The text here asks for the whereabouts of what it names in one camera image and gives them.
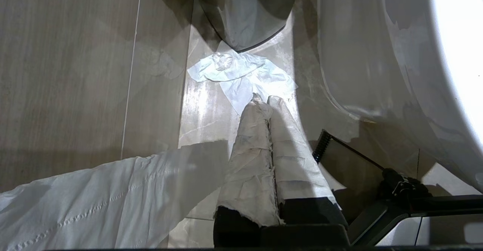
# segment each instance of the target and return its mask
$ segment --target floor tile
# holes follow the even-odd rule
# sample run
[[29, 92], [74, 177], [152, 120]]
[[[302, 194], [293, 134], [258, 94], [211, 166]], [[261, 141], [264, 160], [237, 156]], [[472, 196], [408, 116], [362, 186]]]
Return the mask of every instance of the floor tile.
[[123, 158], [178, 147], [193, 0], [140, 0]]
[[0, 192], [119, 160], [138, 0], [1, 0]]
[[483, 214], [423, 217], [416, 245], [481, 244]]
[[212, 220], [185, 218], [169, 233], [168, 248], [213, 248]]
[[400, 221], [376, 246], [411, 246], [416, 243], [421, 217]]
[[421, 151], [419, 156], [418, 177], [433, 196], [464, 196], [481, 194], [473, 186], [462, 181], [436, 160]]
[[216, 202], [218, 201], [218, 196], [220, 195], [220, 189], [212, 192], [205, 199], [200, 201], [198, 205], [195, 206], [187, 215], [188, 218], [197, 218], [205, 220], [213, 220], [214, 212], [216, 210]]

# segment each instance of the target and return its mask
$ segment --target white sheet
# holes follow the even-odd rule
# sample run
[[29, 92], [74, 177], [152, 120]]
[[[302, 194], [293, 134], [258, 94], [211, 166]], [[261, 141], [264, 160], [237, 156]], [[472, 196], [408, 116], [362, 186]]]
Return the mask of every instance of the white sheet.
[[154, 248], [223, 183], [226, 141], [35, 180], [0, 194], [0, 249]]

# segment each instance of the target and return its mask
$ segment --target white cloth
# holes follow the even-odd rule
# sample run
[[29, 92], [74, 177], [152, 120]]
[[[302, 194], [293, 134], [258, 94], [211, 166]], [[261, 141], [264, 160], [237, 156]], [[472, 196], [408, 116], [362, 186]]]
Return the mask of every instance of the white cloth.
[[0, 250], [155, 248], [223, 183], [226, 141], [39, 179], [0, 194]]
[[337, 204], [283, 99], [270, 96], [268, 103], [273, 108], [270, 133], [278, 203], [286, 199], [327, 197]]
[[280, 224], [268, 128], [271, 113], [259, 95], [243, 110], [217, 203], [260, 226]]
[[293, 79], [270, 60], [258, 55], [237, 53], [221, 41], [217, 52], [188, 69], [197, 82], [219, 82], [235, 111], [241, 115], [252, 93], [267, 102], [270, 95], [288, 99], [297, 89]]

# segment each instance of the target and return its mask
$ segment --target tile grout line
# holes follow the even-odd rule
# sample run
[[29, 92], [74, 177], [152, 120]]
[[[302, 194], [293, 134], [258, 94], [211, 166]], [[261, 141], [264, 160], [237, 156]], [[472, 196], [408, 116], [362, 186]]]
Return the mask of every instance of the tile grout line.
[[213, 221], [214, 222], [214, 219], [205, 219], [205, 218], [188, 217], [188, 216], [186, 216], [185, 219], [203, 220], [203, 221]]
[[134, 42], [132, 44], [131, 69], [129, 71], [128, 96], [126, 98], [126, 113], [124, 114], [124, 126], [122, 131], [121, 160], [122, 160], [122, 155], [124, 151], [124, 138], [126, 136], [126, 122], [128, 120], [129, 91], [131, 90], [132, 66], [134, 63], [134, 50], [136, 48], [136, 36], [138, 35], [138, 19], [139, 19], [140, 4], [141, 4], [141, 0], [138, 0], [138, 11], [136, 12], [136, 26], [134, 27]]
[[419, 155], [421, 154], [421, 148], [418, 148], [418, 161], [416, 164], [416, 179], [419, 180]]
[[416, 234], [416, 239], [414, 240], [414, 246], [418, 243], [419, 231], [421, 230], [421, 224], [423, 223], [423, 217], [419, 218], [418, 232]]

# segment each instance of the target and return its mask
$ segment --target stitched seam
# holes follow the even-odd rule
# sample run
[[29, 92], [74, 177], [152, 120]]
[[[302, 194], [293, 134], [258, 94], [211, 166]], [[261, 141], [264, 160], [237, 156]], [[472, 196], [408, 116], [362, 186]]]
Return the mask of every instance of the stitched seam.
[[109, 201], [105, 201], [98, 206], [95, 206], [93, 208], [90, 208], [88, 211], [82, 214], [78, 214], [74, 217], [71, 217], [67, 220], [64, 220], [63, 222], [58, 222], [57, 225], [45, 230], [42, 233], [37, 234], [33, 239], [30, 239], [28, 241], [25, 241], [21, 244], [17, 244], [14, 248], [10, 248], [8, 250], [16, 250], [16, 251], [21, 251], [22, 249], [31, 246], [32, 244], [35, 244], [43, 239], [45, 239], [52, 231], [57, 230], [59, 228], [65, 227], [71, 223], [78, 222], [82, 219], [85, 219], [89, 217], [92, 214], [98, 213], [101, 209], [103, 209], [108, 203], [114, 202], [116, 200], [119, 200], [122, 196], [125, 196], [128, 194], [128, 192], [133, 191], [135, 189], [138, 189], [142, 186], [144, 186], [146, 183], [151, 182], [153, 179], [155, 179], [158, 175], [160, 175], [161, 172], [156, 172], [153, 175], [150, 175], [147, 179], [145, 179], [142, 183], [136, 184], [136, 185], [131, 185], [129, 186], [127, 191], [123, 191], [122, 193], [118, 194], [117, 196], [109, 198]]

